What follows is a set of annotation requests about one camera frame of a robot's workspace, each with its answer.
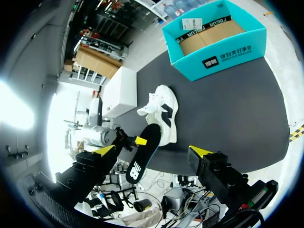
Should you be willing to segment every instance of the hazard stripe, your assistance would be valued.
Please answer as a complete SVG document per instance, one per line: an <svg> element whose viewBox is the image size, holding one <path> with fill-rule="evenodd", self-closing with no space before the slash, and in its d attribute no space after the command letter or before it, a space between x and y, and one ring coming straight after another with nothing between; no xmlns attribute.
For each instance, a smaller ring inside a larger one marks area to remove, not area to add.
<svg viewBox="0 0 304 228"><path fill-rule="evenodd" d="M292 132L290 135L289 135L289 138L290 137L293 137L293 136L296 136L300 131L304 130L304 124L297 130L295 130L294 132Z"/></svg>
<svg viewBox="0 0 304 228"><path fill-rule="evenodd" d="M304 131L299 132L298 134L296 134L295 136L292 136L291 138L289 138L289 142L299 138L300 136L304 135Z"/></svg>

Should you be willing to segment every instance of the new balance logo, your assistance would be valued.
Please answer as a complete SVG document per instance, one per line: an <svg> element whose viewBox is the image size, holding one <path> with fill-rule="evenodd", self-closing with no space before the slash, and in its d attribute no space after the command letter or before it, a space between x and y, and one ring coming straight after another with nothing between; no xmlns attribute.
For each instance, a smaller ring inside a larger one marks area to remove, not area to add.
<svg viewBox="0 0 304 228"><path fill-rule="evenodd" d="M133 177L134 180L136 180L141 170L142 169L139 164L137 164L137 162L134 162L134 166L131 169L130 176Z"/></svg>

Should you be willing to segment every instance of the sneaker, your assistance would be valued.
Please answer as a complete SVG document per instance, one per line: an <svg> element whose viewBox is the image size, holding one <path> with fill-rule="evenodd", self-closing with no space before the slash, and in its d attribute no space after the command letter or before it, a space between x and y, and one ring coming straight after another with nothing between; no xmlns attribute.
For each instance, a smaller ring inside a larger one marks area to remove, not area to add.
<svg viewBox="0 0 304 228"><path fill-rule="evenodd" d="M138 115L147 115L148 124L158 124L161 127L161 141L159 146L176 143L175 115L179 106L173 91L160 85L154 94L149 94L148 104L137 110Z"/></svg>

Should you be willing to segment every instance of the teal box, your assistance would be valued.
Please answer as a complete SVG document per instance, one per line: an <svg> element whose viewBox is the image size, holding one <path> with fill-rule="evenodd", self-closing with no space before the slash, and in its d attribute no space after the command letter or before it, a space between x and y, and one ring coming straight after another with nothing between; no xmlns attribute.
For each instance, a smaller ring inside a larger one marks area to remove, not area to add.
<svg viewBox="0 0 304 228"><path fill-rule="evenodd" d="M202 30L183 30L182 19L202 18ZM181 41L227 20L234 20L245 32L184 56ZM200 6L166 25L164 34L170 62L189 80L211 75L220 70L263 57L266 49L266 28L239 6L218 0Z"/></svg>

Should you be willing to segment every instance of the black tabletop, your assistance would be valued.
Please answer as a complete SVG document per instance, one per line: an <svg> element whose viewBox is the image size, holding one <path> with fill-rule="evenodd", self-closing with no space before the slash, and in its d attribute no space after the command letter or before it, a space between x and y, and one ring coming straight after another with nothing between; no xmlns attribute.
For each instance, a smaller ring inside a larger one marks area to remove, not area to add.
<svg viewBox="0 0 304 228"><path fill-rule="evenodd" d="M138 108L157 86L170 87L178 100L177 143L159 147L148 168L193 175L188 146L222 151L239 172L254 171L285 157L289 126L282 92L264 58L252 60L191 82L170 65L165 52L137 73ZM117 118L128 135L147 126L137 108ZM130 161L134 152L122 152Z"/></svg>

